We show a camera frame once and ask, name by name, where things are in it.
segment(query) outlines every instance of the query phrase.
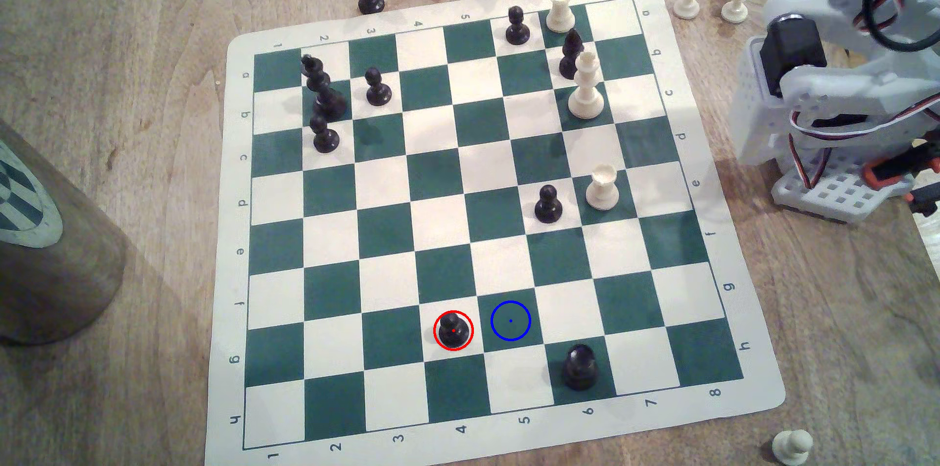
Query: black cable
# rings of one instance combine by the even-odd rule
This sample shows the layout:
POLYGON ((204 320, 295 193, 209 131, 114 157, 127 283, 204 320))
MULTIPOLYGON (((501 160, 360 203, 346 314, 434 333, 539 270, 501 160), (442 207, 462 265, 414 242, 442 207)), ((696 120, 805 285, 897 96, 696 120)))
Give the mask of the black cable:
POLYGON ((872 8, 873 1, 874 0, 862 0, 862 19, 865 21, 865 27, 869 29, 871 38, 875 39, 878 44, 892 51, 913 53, 932 47, 934 44, 940 42, 940 29, 937 29, 934 31, 934 34, 925 39, 918 40, 917 42, 905 43, 891 40, 878 29, 878 24, 875 22, 874 9, 872 8))

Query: blue circle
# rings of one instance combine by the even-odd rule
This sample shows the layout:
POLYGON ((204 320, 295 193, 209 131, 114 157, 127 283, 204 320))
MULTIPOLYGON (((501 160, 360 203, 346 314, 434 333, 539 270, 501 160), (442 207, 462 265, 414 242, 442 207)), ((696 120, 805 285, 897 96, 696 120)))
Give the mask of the blue circle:
POLYGON ((502 303, 499 304, 499 306, 493 308, 493 313, 490 314, 490 327, 493 328, 493 333, 496 334, 496 337, 498 337, 499 339, 501 339, 501 340, 503 340, 503 341, 519 341, 520 339, 524 338, 525 335, 528 334, 529 329, 532 328, 532 314, 528 311, 528 308, 525 308, 525 305, 524 305, 524 304, 519 303, 518 301, 503 301, 502 303), (503 337, 498 331, 496 331, 496 325, 494 324, 494 318, 496 317, 496 311, 499 310, 499 307, 500 307, 500 306, 502 306, 502 305, 504 305, 504 304, 507 304, 507 303, 518 304, 519 306, 522 306, 522 307, 523 307, 523 310, 525 311, 525 315, 528 316, 529 324, 528 324, 528 326, 525 327, 525 331, 524 331, 523 334, 522 334, 521 336, 519 336, 519 337, 512 337, 512 338, 503 337))

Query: chessboard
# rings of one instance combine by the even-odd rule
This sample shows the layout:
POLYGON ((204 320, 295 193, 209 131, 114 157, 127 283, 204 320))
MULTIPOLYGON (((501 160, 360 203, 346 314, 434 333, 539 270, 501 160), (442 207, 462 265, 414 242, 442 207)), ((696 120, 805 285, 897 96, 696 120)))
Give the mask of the chessboard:
POLYGON ((229 47, 206 463, 434 464, 770 409, 783 383, 664 0, 451 1, 229 47), (530 39, 506 41, 507 10, 530 39), (348 100, 307 127, 323 61, 348 100), (393 98, 366 100, 374 66, 393 98), (617 170, 619 202, 586 202, 617 170), (543 185, 563 213, 534 216, 543 185), (470 323, 439 343, 442 315, 470 323), (575 344, 593 387, 565 385, 575 344))

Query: wooden table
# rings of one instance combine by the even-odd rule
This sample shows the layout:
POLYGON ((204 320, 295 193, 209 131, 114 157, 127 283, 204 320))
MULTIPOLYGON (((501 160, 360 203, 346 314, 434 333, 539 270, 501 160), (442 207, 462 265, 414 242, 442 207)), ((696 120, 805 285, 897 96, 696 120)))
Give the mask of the wooden table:
MULTIPOLYGON (((733 67, 766 0, 750 1, 743 25, 717 17, 723 0, 700 0, 701 16, 675 27, 787 401, 476 464, 760 464, 788 427, 816 438, 814 464, 940 461, 940 292, 910 212, 891 203, 847 226, 783 210, 768 194, 775 168, 733 157, 733 67)), ((0 348, 0 463, 201 464, 226 48, 248 31, 355 16, 355 3, 0 0, 0 117, 136 248, 91 328, 0 348)))

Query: red circle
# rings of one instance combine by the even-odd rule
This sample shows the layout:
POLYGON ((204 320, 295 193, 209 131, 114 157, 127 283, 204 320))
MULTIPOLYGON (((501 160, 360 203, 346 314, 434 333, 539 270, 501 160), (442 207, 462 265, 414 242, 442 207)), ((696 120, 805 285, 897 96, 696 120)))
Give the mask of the red circle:
POLYGON ((451 350, 451 351, 466 349, 467 345, 470 345, 470 342, 473 341, 473 331, 474 331, 473 319, 471 319, 470 316, 467 316, 466 314, 464 314, 464 313, 461 312, 460 310, 447 310, 446 312, 444 312, 444 313, 441 314, 440 316, 437 316, 437 319, 434 319, 434 326, 431 328, 431 333, 434 334, 434 341, 437 342, 437 344, 440 346, 440 348, 441 348, 441 349, 444 349, 444 350, 451 350), (441 317, 444 317, 444 316, 446 316, 447 314, 450 314, 451 312, 453 312, 454 314, 460 314, 461 316, 466 317, 467 322, 470 323, 470 337, 467 338, 467 342, 466 342, 466 343, 464 343, 463 345, 457 347, 456 349, 449 349, 449 348, 445 347, 444 344, 441 343, 441 340, 437 339, 437 323, 440 322, 441 317))

